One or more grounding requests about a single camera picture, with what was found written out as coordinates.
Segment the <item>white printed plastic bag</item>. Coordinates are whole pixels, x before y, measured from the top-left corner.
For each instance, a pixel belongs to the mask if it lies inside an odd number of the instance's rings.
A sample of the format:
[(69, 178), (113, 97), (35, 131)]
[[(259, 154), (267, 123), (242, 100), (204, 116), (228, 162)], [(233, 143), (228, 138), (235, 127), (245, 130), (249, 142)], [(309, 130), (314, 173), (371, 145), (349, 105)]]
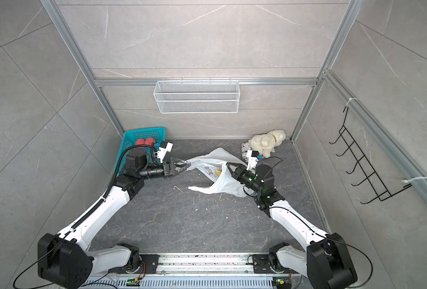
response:
[(247, 197), (243, 191), (243, 185), (234, 179), (228, 170), (227, 163), (245, 163), (234, 155), (230, 154), (223, 148), (217, 148), (207, 155), (201, 155), (189, 159), (191, 164), (187, 171), (198, 169), (208, 179), (213, 181), (209, 187), (200, 185), (191, 185), (189, 190), (197, 191), (204, 194), (226, 193), (236, 197)]

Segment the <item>red peach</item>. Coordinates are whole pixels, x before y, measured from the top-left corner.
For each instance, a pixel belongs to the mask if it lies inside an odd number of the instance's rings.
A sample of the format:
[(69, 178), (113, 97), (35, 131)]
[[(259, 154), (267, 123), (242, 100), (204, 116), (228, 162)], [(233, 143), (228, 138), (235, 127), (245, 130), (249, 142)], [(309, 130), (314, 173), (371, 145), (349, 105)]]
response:
[(156, 140), (153, 137), (149, 137), (145, 139), (145, 145), (153, 146), (156, 144)]
[(146, 144), (146, 140), (143, 138), (140, 138), (135, 142), (135, 145), (145, 145), (145, 144)]

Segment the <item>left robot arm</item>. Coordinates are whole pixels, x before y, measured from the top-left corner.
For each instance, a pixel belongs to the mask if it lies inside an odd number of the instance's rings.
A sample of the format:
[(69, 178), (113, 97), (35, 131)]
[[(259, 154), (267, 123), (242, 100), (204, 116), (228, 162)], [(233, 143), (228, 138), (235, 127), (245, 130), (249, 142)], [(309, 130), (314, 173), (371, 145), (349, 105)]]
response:
[(134, 273), (143, 269), (140, 250), (119, 243), (90, 252), (89, 245), (111, 217), (128, 204), (147, 179), (170, 178), (190, 167), (189, 161), (164, 156), (146, 144), (126, 148), (119, 156), (111, 181), (101, 197), (70, 225), (57, 234), (45, 234), (38, 242), (37, 273), (40, 278), (66, 289), (78, 289), (97, 273), (120, 270)]

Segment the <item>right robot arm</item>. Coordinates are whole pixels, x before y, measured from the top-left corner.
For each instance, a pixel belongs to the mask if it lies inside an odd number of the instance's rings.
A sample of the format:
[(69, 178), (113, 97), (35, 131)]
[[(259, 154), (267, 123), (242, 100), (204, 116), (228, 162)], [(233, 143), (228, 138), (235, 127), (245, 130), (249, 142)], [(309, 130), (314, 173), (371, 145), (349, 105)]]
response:
[(283, 226), (301, 245), (273, 247), (269, 262), (275, 271), (294, 270), (306, 277), (315, 289), (345, 289), (358, 281), (348, 245), (336, 234), (329, 234), (300, 215), (274, 185), (272, 167), (261, 164), (253, 171), (246, 165), (227, 162), (224, 172), (252, 191), (257, 207)]

